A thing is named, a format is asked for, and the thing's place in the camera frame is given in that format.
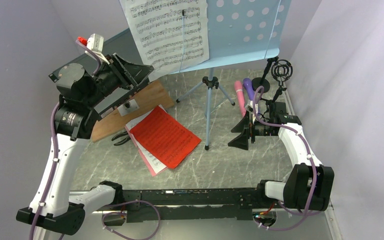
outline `white paper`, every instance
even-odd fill
[[[150,81],[210,58],[206,0],[119,1]]]
[[[130,120],[125,127],[127,130],[131,130],[134,126],[136,126],[138,123],[140,123],[143,119],[145,119],[151,111],[143,114],[142,116],[139,116],[135,119]],[[146,158],[146,161],[149,163],[151,166],[152,170],[155,172],[155,174],[158,174],[162,170],[166,169],[167,166],[164,165],[160,160],[158,160],[154,155],[152,155],[148,150],[146,150],[138,141],[136,141],[135,136],[133,134],[130,134],[131,140],[136,143],[137,147],[139,150],[143,153],[143,155]]]

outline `marble surface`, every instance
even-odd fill
[[[236,80],[261,76],[263,71],[246,69],[216,69],[218,77],[230,97],[237,102]],[[175,101],[207,76],[198,70],[163,76],[162,84]],[[277,83],[270,77],[271,88],[264,95],[272,98]],[[242,118],[238,104],[232,106],[220,90],[214,90],[211,104],[217,108],[211,114],[210,149],[204,150],[206,118],[204,116],[207,88],[202,85],[174,107],[167,109],[179,123],[191,130],[201,143],[175,169],[166,169],[152,177],[137,148],[129,141],[113,146],[111,136],[90,143],[80,158],[71,189],[89,190],[103,180],[117,182],[124,189],[180,189],[180,188],[239,188],[256,187],[260,180],[282,180],[292,164],[282,141],[277,136],[257,137],[248,151],[228,147],[238,135],[231,133]],[[284,95],[279,102],[284,102]]]

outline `red sheet music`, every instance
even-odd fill
[[[177,167],[201,142],[199,137],[160,107],[154,108],[130,132],[146,150],[170,169]]]

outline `perforated panel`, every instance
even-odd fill
[[[181,72],[279,54],[291,0],[207,0],[207,4],[209,60]]]

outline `music stand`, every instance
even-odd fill
[[[214,77],[214,68],[275,58],[279,54],[281,33],[291,0],[208,0],[207,4],[209,59],[173,72],[209,69],[208,77],[176,100],[179,103],[202,84],[207,86],[205,150],[210,148],[213,88],[220,89],[235,105]]]

